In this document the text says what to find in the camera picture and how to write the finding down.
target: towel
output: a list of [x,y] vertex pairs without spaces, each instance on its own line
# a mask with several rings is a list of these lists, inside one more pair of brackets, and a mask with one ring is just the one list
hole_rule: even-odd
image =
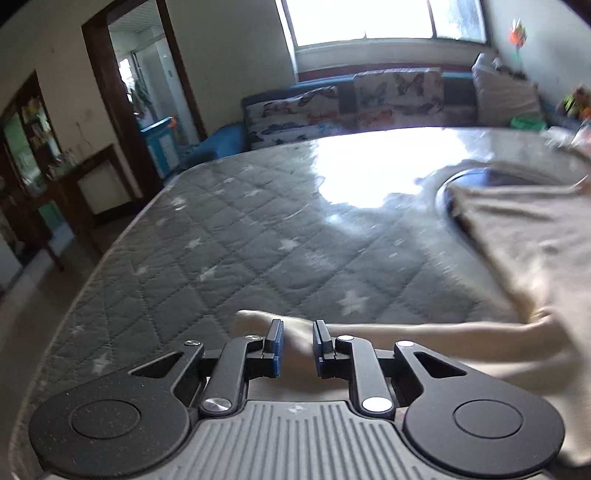
[[[412,340],[542,395],[565,423],[561,461],[590,464],[591,183],[455,187],[453,196],[454,214],[514,300],[522,323],[328,325],[331,335],[367,338],[381,349]],[[316,375],[310,321],[243,310],[233,334],[264,335],[273,318],[285,322],[282,377],[252,381],[249,398],[347,398],[344,381]]]

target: cushion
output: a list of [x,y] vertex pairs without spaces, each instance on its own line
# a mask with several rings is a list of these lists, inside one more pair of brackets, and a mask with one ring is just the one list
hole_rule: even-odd
[[353,77],[358,112],[399,105],[443,107],[443,79],[439,69],[388,69]]
[[333,135],[347,134],[341,125],[327,122],[315,125],[288,126],[279,125],[268,128],[251,136],[251,146],[253,150],[270,147],[272,145],[283,145],[285,143],[299,142],[304,140],[314,140],[321,137],[331,137]]
[[290,98],[255,103],[249,105],[246,111],[253,121],[298,113],[336,116],[339,114],[339,91],[337,87],[317,88]]
[[482,125],[508,127],[516,116],[543,118],[535,84],[514,80],[479,60],[472,67],[472,73],[478,100],[478,119]]
[[251,147],[275,145],[288,136],[285,133],[288,129],[331,124],[339,116],[338,93],[336,87],[322,87],[281,100],[249,105],[246,108],[246,124]]

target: white star pattern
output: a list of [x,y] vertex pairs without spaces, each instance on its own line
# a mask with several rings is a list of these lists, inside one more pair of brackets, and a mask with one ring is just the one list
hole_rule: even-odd
[[100,357],[95,358],[92,361],[92,372],[94,374],[100,375],[105,369],[105,367],[112,363],[111,360],[107,359],[108,356],[109,352],[105,352]]
[[279,250],[285,250],[286,252],[291,252],[294,248],[300,246],[300,244],[296,242],[295,238],[292,238],[291,240],[288,240],[287,238],[282,238],[280,241],[281,246],[279,247]]
[[353,312],[364,313],[365,302],[369,297],[359,297],[355,290],[347,290],[345,298],[338,300],[337,303],[343,307],[342,315],[351,315]]
[[190,248],[192,250],[193,248],[198,247],[199,245],[201,245],[201,237],[194,238],[193,240],[191,240],[185,248]]
[[216,271],[216,267],[213,266],[212,268],[203,267],[201,269],[201,275],[199,275],[199,280],[206,281],[208,278],[213,277],[213,273]]
[[178,207],[179,205],[183,205],[185,203],[185,199],[183,197],[175,197],[170,202],[170,205],[173,207]]
[[84,332],[84,327],[82,325],[76,325],[72,330],[70,330],[70,333],[73,337],[78,336],[78,334],[82,332]]
[[140,275],[143,275],[143,274],[145,274],[147,271],[148,271],[148,267],[139,267],[139,268],[138,268],[138,269],[135,271],[134,275],[135,275],[136,277],[139,277]]

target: butterfly pattern cushion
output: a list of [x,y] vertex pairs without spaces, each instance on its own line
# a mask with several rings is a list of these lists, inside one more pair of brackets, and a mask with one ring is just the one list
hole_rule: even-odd
[[332,124],[338,117],[337,87],[323,87],[286,99],[255,103],[246,108],[249,142],[254,149],[268,147],[274,145],[269,140],[271,137],[286,137],[286,131],[291,129]]
[[303,127],[279,129],[266,134],[261,134],[259,140],[251,143],[253,150],[283,145],[286,143],[314,140],[321,137],[332,137],[349,133],[337,123],[322,123],[306,125]]
[[301,95],[249,105],[247,112],[253,121],[273,116],[309,113],[336,117],[339,114],[339,91],[337,87],[317,88]]
[[376,130],[390,130],[397,127],[397,114],[393,108],[364,111],[357,116],[357,125],[360,132],[373,132]]
[[358,73],[353,78],[358,112],[396,106],[443,108],[439,69],[388,69]]

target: gray quilted mattress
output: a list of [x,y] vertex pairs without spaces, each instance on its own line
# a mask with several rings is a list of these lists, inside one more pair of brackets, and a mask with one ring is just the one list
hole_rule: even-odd
[[[469,144],[491,160],[482,131],[458,135],[463,151],[448,163]],[[203,164],[154,199],[105,255],[40,365],[12,438],[22,478],[35,472],[26,425],[42,401],[184,339],[221,347],[240,309],[327,323],[516,321],[506,300],[479,294],[441,261],[432,206],[417,206],[412,189],[379,194],[404,165],[360,145],[384,136],[350,137]],[[365,158],[353,156],[356,145]]]

